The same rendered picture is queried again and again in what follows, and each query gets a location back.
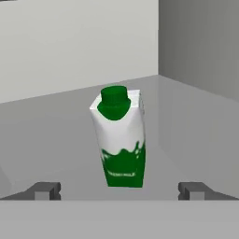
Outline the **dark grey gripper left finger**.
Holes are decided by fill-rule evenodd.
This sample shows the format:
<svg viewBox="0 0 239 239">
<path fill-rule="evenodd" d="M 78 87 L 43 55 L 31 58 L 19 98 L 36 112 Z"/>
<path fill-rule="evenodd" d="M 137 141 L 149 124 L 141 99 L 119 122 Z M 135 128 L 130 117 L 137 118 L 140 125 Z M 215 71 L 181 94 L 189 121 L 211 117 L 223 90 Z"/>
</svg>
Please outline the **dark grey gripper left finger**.
<svg viewBox="0 0 239 239">
<path fill-rule="evenodd" d="M 59 201 L 61 200 L 61 183 L 60 182 L 36 182 L 33 186 L 25 191 L 14 193 L 1 198 L 1 201 Z"/>
</svg>

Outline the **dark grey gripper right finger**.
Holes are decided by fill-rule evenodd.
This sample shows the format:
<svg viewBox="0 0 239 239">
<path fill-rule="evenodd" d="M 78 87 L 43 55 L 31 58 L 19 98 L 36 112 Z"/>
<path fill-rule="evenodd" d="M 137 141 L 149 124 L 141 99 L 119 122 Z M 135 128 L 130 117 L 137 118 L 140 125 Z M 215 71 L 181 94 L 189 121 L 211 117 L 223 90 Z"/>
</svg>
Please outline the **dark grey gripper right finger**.
<svg viewBox="0 0 239 239">
<path fill-rule="evenodd" d="M 233 200 L 239 201 L 239 198 L 231 195 L 214 191 L 203 182 L 179 182 L 178 183 L 179 200 L 189 201 L 216 201 L 216 200 Z"/>
</svg>

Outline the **white and green milk carton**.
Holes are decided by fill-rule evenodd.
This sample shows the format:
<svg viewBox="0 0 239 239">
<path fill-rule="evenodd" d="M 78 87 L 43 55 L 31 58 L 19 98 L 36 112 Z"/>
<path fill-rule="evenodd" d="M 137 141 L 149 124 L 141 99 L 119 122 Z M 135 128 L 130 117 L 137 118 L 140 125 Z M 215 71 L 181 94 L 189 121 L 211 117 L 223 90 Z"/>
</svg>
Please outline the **white and green milk carton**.
<svg viewBox="0 0 239 239">
<path fill-rule="evenodd" d="M 108 187 L 142 188 L 146 130 L 141 91 L 105 87 L 90 112 Z"/>
</svg>

